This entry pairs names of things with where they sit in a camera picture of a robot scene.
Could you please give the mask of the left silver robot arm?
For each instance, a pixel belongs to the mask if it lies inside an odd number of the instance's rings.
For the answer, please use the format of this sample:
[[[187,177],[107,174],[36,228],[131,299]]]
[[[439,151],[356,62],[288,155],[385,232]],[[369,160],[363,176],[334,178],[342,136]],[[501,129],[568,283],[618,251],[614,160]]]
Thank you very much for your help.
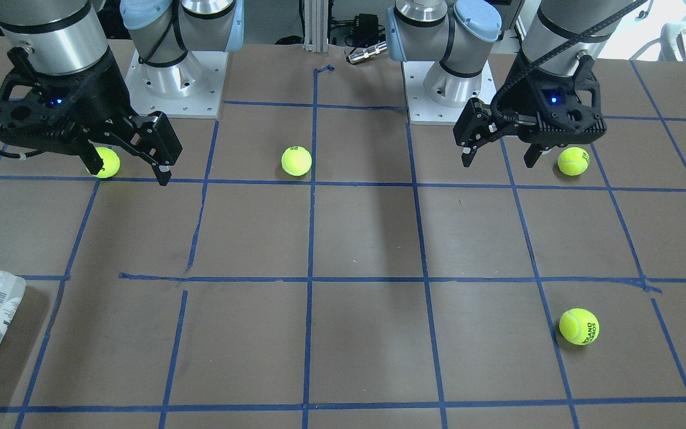
[[[474,96],[503,19],[485,1],[396,1],[388,10],[391,59],[430,61],[425,89],[462,111],[454,125],[463,165],[485,144],[516,136],[528,168],[555,147],[604,136],[593,66],[619,21],[642,1],[542,1],[506,80],[488,101]]]

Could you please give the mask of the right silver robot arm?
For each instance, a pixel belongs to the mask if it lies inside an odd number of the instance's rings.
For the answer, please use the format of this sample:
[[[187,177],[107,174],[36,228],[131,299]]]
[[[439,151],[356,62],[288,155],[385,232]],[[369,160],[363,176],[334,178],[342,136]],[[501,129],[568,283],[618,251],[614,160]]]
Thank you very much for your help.
[[[90,1],[0,1],[12,70],[0,87],[0,141],[25,158],[109,167],[98,145],[148,163],[167,185],[182,143],[169,115],[215,119],[227,59],[244,43],[242,1],[123,1],[136,59],[123,75]]]

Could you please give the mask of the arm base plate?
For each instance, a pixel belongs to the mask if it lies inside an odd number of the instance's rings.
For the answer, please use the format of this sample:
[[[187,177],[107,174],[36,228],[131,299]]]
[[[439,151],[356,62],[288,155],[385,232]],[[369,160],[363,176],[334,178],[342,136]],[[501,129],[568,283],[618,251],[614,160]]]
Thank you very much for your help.
[[[217,119],[226,78],[228,52],[188,52],[177,64],[144,65],[134,52],[125,84],[139,114],[162,111],[171,119]]]
[[[409,121],[414,125],[455,124],[471,98],[490,102],[496,93],[489,63],[479,75],[458,77],[438,61],[402,63]]]

